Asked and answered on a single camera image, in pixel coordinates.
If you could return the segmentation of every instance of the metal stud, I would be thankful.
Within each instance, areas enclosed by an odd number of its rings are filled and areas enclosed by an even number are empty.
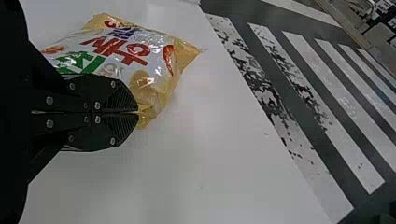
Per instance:
[[[49,129],[53,128],[53,120],[52,120],[52,119],[47,120],[46,126],[47,126],[47,128],[49,128]]]
[[[95,117],[95,123],[100,123],[100,121],[101,121],[101,118],[99,116],[96,116]]]
[[[69,138],[68,138],[68,140],[69,140],[69,142],[74,142],[74,136],[73,136],[73,135],[70,135]]]
[[[111,138],[111,139],[110,139],[110,145],[111,145],[111,146],[116,145],[116,139],[115,139],[115,138]]]
[[[72,91],[75,90],[76,89],[76,85],[73,82],[71,82],[69,84],[69,89],[72,90]]]
[[[95,109],[100,109],[100,103],[99,102],[95,102]]]
[[[50,96],[47,96],[46,103],[47,103],[47,105],[52,105],[53,104],[53,98],[50,97]]]

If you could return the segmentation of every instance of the crosswalk stripe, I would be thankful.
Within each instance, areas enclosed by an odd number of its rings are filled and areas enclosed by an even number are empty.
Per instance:
[[[272,35],[271,31],[266,27],[254,24],[250,24],[250,27],[260,39],[268,53],[273,55],[274,61],[283,71],[291,86],[297,91],[299,97],[306,102],[307,107],[310,108],[314,114],[320,115],[320,120],[318,120],[319,124],[323,127],[329,139],[331,139],[332,143],[364,188],[369,193],[374,192],[384,183],[381,175],[364,156],[330,108],[326,106],[312,85],[310,85],[309,81],[304,77],[289,54]],[[301,88],[309,90],[311,95],[306,91],[300,91]]]
[[[318,153],[307,139],[283,100],[262,71],[259,63],[249,53],[249,48],[228,18],[206,14],[210,24],[232,55],[238,69],[256,96],[259,104],[273,122],[276,132],[284,142],[296,165],[318,197],[324,210],[334,223],[353,210],[353,206],[330,174]]]
[[[366,99],[375,107],[378,113],[396,130],[396,115],[387,105],[373,92],[367,83],[353,70],[349,63],[341,56],[340,53],[327,41],[317,40],[323,50],[332,58],[335,64],[345,73]],[[384,160],[396,170],[396,147],[390,142],[385,141],[381,146],[375,146]]]
[[[367,61],[369,61],[373,67],[382,74],[385,79],[396,88],[396,79],[393,77],[384,67],[382,67],[366,50],[358,49],[358,51],[363,55]]]
[[[295,13],[304,15],[306,17],[315,19],[317,21],[323,21],[329,23],[330,25],[341,27],[340,24],[338,24],[338,22],[335,21],[330,15],[323,13],[321,11],[317,11],[312,7],[307,7],[293,0],[261,0],[261,1],[277,7],[285,8],[286,10],[293,11]]]
[[[396,150],[396,147],[382,132],[373,119],[359,105],[356,99],[349,93],[347,88],[338,80],[332,70],[323,62],[312,47],[300,35],[284,33],[291,44],[299,51],[306,63],[317,74],[319,79],[337,99],[340,106],[355,121],[367,139],[375,146],[376,149]]]
[[[355,51],[349,46],[345,45],[339,45],[341,49],[348,55],[350,59],[363,71],[367,77],[369,77],[375,85],[382,91],[384,92],[388,98],[393,102],[394,105],[396,105],[396,93],[391,90],[387,84],[385,84],[384,81],[379,78],[376,73],[369,67],[367,66],[366,63],[356,54]]]

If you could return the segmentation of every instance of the snack bag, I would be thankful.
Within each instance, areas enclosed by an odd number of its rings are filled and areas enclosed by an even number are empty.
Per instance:
[[[102,13],[41,52],[65,76],[92,73],[121,79],[139,104],[136,127],[144,128],[166,106],[182,71],[201,51],[171,35]]]

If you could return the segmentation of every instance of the plastic packaging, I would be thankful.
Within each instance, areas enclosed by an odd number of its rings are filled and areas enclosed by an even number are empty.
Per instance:
[[[139,104],[137,128],[144,128],[166,106],[184,68],[201,51],[179,38],[102,13],[41,52],[66,77],[92,73],[121,79]]]

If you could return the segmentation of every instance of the black stripe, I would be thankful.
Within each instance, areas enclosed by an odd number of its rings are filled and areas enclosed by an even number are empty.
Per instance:
[[[251,54],[256,58],[268,77],[271,79],[274,87],[278,90],[279,95],[282,97],[285,104],[296,118],[303,132],[345,195],[354,206],[363,203],[368,196],[367,192],[361,185],[358,178],[349,169],[347,163],[341,157],[335,146],[332,144],[331,140],[322,131],[321,127],[314,119],[313,113],[306,107],[305,103],[296,94],[294,88],[289,84],[284,74],[278,69],[276,63],[264,49],[264,46],[260,40],[249,28],[247,22],[235,16],[231,16],[230,19],[232,20],[238,33],[243,37],[249,46]],[[275,32],[274,35],[280,43],[289,43],[289,41],[281,32]],[[297,64],[301,63],[302,58],[290,45],[290,43],[287,46],[284,46],[284,48],[287,52],[292,51],[290,57],[299,57],[299,62]],[[315,75],[313,74],[312,70],[307,67],[308,65],[306,63],[304,65],[304,70],[302,71],[304,73],[310,73],[310,76],[314,77]]]
[[[396,87],[393,86],[392,84],[390,84],[390,82],[384,77],[382,76],[382,74],[366,59],[366,57],[364,57],[358,50],[355,50],[356,53],[359,55],[359,57],[376,73],[376,75],[381,78],[381,80],[383,82],[385,82],[385,84],[387,84],[387,86],[396,93]]]
[[[339,224],[372,224],[373,217],[389,212],[389,204],[396,201],[396,182],[387,182],[370,195],[370,201],[355,208]]]
[[[319,39],[330,39],[348,46],[359,46],[347,33],[336,26],[303,16],[293,11],[276,7],[260,0],[203,0],[201,9],[205,13],[275,27],[278,30]]]
[[[378,124],[378,126],[382,129],[382,131],[388,135],[392,135],[394,133],[393,129],[385,122],[385,120],[378,114],[378,112],[374,109],[374,107],[370,104],[369,101],[364,97],[364,95],[356,88],[356,86],[349,80],[348,77],[343,73],[343,71],[332,61],[329,55],[318,45],[315,40],[311,40],[311,47],[314,51],[319,55],[319,57],[329,66],[335,76],[341,81],[341,83],[346,87],[346,89],[352,94],[352,96],[359,102],[359,104],[366,110],[366,112],[373,118],[373,120]],[[342,55],[346,61],[352,65],[354,64],[352,60],[347,57],[343,50],[341,50],[338,46],[334,45],[336,50]],[[391,167],[388,163],[382,158],[379,152],[375,149],[375,147],[370,143],[361,129],[356,125],[353,119],[345,112],[340,105],[338,107],[329,106],[337,119],[342,123],[346,131],[355,141],[355,143],[359,146],[363,154],[367,157],[370,163],[374,166],[374,168],[382,175],[385,181],[390,181],[394,179],[396,176],[393,173]]]

